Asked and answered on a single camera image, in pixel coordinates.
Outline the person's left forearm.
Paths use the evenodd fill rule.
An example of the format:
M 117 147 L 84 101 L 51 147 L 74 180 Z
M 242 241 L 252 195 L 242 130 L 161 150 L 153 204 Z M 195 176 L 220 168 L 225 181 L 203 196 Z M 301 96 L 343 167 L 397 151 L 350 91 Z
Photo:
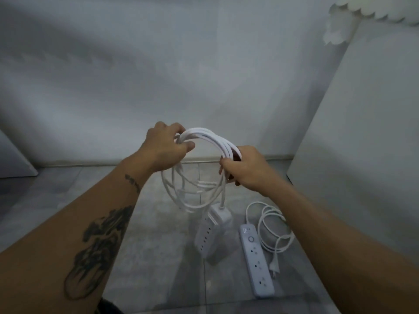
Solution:
M 129 156 L 0 253 L 0 314 L 94 314 L 153 161 Z

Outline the person's right hand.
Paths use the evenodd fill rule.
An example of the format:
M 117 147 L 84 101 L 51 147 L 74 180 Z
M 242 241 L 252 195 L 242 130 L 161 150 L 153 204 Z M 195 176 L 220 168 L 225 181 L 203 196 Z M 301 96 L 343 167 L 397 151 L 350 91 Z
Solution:
M 227 183 L 243 186 L 267 197 L 272 183 L 278 179 L 277 173 L 255 147 L 239 146 L 238 150 L 241 153 L 241 157 L 235 154 L 233 159 L 243 162 L 244 168 L 240 170 L 240 174 L 224 174 Z

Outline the person's right forearm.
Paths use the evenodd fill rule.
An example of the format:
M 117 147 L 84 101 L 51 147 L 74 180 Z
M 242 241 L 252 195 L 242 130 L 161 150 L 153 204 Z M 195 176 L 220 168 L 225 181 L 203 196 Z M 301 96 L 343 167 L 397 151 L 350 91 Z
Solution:
M 263 187 L 342 314 L 419 314 L 419 268 L 314 206 L 280 178 Z

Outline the white power strip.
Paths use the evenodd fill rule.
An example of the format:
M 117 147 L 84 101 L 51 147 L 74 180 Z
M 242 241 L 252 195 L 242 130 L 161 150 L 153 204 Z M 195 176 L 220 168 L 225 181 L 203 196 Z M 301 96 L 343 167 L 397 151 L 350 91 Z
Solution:
M 222 158 L 242 160 L 242 154 L 237 146 L 206 128 L 187 129 L 176 138 L 175 142 L 181 144 L 192 139 L 201 139 L 211 143 L 221 152 Z M 224 233 L 232 224 L 232 214 L 225 205 L 226 185 L 229 176 L 227 173 L 222 173 L 217 182 L 193 181 L 184 175 L 181 163 L 172 167 L 170 179 L 165 178 L 164 173 L 161 172 L 166 192 L 180 209 L 188 213 L 204 210 L 194 240 L 196 249 L 204 259 L 214 253 Z M 186 201 L 187 194 L 202 195 L 206 193 L 209 193 L 209 198 L 203 204 L 195 206 Z
M 249 209 L 254 205 L 262 205 L 261 216 L 257 225 L 249 222 Z M 277 217 L 285 225 L 286 218 L 279 208 L 261 201 L 250 203 L 245 210 L 245 224 L 239 226 L 239 236 L 250 277 L 254 296 L 266 299 L 275 295 L 274 279 L 280 274 L 278 255 L 285 252 L 295 240 L 292 230 L 288 234 L 279 235 L 267 226 L 265 219 Z M 268 245 L 261 236 L 261 226 L 275 237 L 275 244 Z

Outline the person's left hand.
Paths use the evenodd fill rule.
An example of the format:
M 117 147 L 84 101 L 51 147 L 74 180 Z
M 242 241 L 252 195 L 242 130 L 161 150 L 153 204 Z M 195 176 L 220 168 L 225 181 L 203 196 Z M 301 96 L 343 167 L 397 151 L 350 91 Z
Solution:
M 152 172 L 167 170 L 181 162 L 183 158 L 175 155 L 176 139 L 185 132 L 185 128 L 179 123 L 166 125 L 157 122 L 146 134 L 145 141 L 135 153 Z

